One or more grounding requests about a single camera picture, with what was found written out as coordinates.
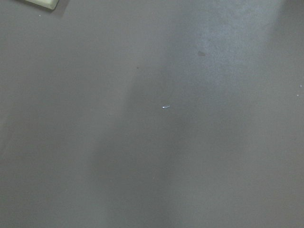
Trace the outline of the wooden cutting board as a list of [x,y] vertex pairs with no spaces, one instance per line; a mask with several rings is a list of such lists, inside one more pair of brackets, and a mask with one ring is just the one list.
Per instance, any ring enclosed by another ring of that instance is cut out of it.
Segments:
[[22,1],[49,10],[54,10],[59,2],[59,0],[22,0]]

